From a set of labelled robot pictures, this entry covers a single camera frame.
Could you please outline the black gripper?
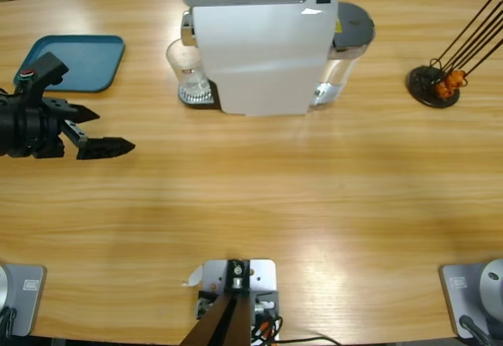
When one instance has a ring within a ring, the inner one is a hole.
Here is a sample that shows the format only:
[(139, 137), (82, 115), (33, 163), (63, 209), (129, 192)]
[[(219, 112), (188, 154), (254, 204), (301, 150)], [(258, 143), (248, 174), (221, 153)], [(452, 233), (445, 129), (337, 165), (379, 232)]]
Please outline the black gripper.
[[(66, 121), (84, 123), (100, 116), (86, 106), (60, 98), (41, 98), (35, 105), (21, 102), (20, 95), (1, 94), (1, 155), (36, 159), (64, 155), (60, 138)], [(77, 160), (122, 156), (135, 144), (124, 138), (89, 138), (79, 146)]]

